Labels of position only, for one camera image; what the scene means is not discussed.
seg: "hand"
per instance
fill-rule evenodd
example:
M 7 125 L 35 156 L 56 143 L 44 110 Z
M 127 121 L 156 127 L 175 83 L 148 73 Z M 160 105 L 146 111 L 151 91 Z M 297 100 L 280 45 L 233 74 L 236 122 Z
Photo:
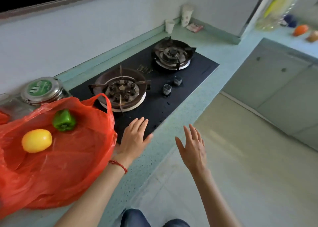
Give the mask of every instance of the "hand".
M 113 158 L 125 168 L 128 168 L 142 154 L 153 137 L 153 134 L 149 134 L 143 141 L 143 135 L 148 124 L 148 119 L 144 119 L 144 117 L 141 119 L 136 118 L 126 127 L 117 150 L 118 154 Z
M 199 131 L 191 124 L 189 124 L 189 128 L 190 130 L 183 126 L 186 139 L 185 147 L 178 137 L 175 137 L 175 140 L 183 162 L 193 175 L 206 170 L 206 152 Z

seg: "white paper cup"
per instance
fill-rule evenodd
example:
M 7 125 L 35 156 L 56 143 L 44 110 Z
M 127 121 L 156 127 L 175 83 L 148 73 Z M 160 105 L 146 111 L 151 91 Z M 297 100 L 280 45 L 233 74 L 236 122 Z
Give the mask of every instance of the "white paper cup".
M 173 31 L 173 26 L 174 26 L 176 23 L 175 23 L 173 20 L 171 20 L 171 19 L 166 19 L 165 23 L 166 23 L 166 32 L 167 32 L 168 34 L 171 34 L 172 31 Z
M 183 5 L 182 7 L 182 18 L 181 18 L 181 26 L 182 27 L 187 27 L 189 22 L 190 22 L 190 19 L 191 19 L 191 16 L 192 16 L 192 13 L 193 13 L 193 6 L 191 4 L 185 4 Z

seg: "dark pants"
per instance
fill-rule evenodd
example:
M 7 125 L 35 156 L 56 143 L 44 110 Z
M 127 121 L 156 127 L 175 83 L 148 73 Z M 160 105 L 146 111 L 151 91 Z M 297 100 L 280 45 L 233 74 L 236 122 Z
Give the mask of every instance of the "dark pants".
M 146 217 L 139 209 L 128 209 L 122 216 L 120 227 L 150 227 Z M 181 219 L 173 219 L 165 223 L 163 227 L 190 227 Z

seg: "green countertop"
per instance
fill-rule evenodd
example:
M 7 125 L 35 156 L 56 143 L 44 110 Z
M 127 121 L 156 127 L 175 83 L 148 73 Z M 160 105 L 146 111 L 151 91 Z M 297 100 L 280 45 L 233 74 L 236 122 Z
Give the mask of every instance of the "green countertop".
M 125 208 L 126 203 L 168 152 L 175 147 L 174 137 L 184 135 L 182 126 L 196 121 L 261 40 L 265 38 L 264 40 L 269 43 L 274 41 L 277 46 L 285 47 L 294 55 L 300 54 L 301 57 L 306 55 L 314 62 L 317 61 L 318 43 L 305 41 L 305 36 L 293 37 L 291 36 L 292 31 L 291 28 L 282 27 L 273 32 L 253 30 L 239 45 L 234 45 L 205 30 L 194 34 L 179 25 L 175 26 L 171 34 L 173 39 L 184 41 L 190 46 L 196 47 L 198 53 L 219 63 L 220 66 L 155 130 L 151 144 L 142 156 L 133 163 L 129 169 L 129 174 L 123 177 L 114 191 L 99 226 L 112 225 Z M 60 74 L 58 77 L 64 81 L 67 89 L 74 88 L 166 36 L 168 34 L 165 32 L 158 33 L 98 65 L 96 65 L 98 60 L 94 58 L 83 63 L 82 66 Z M 0 222 L 0 226 L 53 226 L 68 208 L 69 206 L 47 210 L 21 210 L 6 217 Z

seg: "bracelet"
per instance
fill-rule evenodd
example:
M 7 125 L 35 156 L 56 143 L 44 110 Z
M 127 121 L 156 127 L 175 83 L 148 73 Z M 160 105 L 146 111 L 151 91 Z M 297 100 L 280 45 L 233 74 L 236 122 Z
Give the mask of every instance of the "bracelet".
M 109 161 L 108 161 L 108 163 L 111 163 L 111 164 L 115 164 L 115 165 L 121 166 L 121 167 L 124 169 L 125 174 L 128 172 L 128 170 L 127 170 L 124 166 L 122 166 L 119 162 L 117 162 L 116 160 L 109 160 Z

